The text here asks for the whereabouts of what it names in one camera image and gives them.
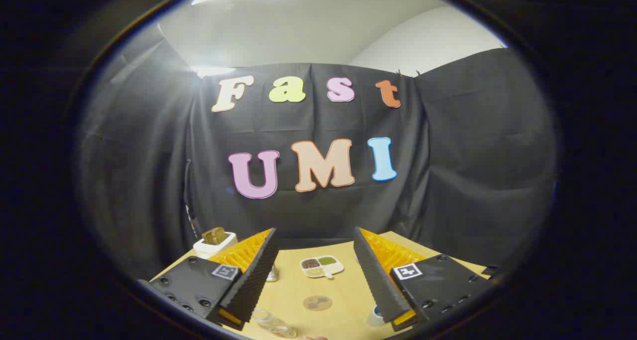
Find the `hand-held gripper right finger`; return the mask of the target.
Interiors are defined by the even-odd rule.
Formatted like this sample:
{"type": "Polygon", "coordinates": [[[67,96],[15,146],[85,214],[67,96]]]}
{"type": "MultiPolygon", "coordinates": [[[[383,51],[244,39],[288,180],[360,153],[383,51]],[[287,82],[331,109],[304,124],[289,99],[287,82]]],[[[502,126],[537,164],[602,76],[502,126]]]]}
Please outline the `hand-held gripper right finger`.
{"type": "Polygon", "coordinates": [[[395,331],[465,313],[494,288],[446,254],[425,256],[363,228],[353,232],[353,249],[384,322],[395,331]]]}

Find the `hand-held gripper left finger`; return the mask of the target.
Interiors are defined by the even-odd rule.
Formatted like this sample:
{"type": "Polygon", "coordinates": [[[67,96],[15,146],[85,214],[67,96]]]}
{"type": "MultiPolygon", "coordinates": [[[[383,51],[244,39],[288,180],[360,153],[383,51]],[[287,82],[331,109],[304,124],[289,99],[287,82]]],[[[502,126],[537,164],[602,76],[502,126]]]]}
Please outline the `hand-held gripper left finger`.
{"type": "Polygon", "coordinates": [[[252,317],[279,252],[270,228],[209,257],[189,256],[152,281],[145,291],[178,311],[241,330],[252,317]]]}

